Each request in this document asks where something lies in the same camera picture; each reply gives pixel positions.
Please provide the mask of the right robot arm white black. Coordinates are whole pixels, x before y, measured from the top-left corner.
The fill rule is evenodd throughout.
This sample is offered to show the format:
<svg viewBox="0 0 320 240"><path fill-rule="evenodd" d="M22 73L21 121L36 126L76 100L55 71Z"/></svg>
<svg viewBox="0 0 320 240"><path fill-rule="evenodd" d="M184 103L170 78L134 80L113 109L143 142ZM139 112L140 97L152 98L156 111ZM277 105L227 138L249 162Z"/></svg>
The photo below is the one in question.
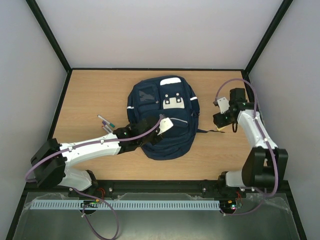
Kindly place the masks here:
<svg viewBox="0 0 320 240"><path fill-rule="evenodd" d="M216 97L214 105L219 107L219 112L213 115L217 129L231 125L236 132L241 127L251 146L242 169L225 171L220 175L222 181L218 183L218 191L229 196L240 188L260 192L266 197L273 196L284 178L289 156L267 133L257 102L247 101L245 89L234 88L229 92L229 99Z"/></svg>

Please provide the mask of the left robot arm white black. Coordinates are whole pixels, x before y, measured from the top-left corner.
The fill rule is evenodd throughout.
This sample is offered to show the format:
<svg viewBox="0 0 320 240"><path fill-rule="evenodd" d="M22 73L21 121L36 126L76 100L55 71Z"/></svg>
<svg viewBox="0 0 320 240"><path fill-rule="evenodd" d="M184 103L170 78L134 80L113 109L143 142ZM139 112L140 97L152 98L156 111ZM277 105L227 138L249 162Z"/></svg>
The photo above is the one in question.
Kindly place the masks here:
<svg viewBox="0 0 320 240"><path fill-rule="evenodd" d="M40 189L62 186L93 195L99 187L95 175L91 170L75 169L75 165L99 157L132 152L147 143L155 145L172 127L172 121L161 114L85 141L59 143L51 138L31 158L31 169L26 173L25 181L36 183Z"/></svg>

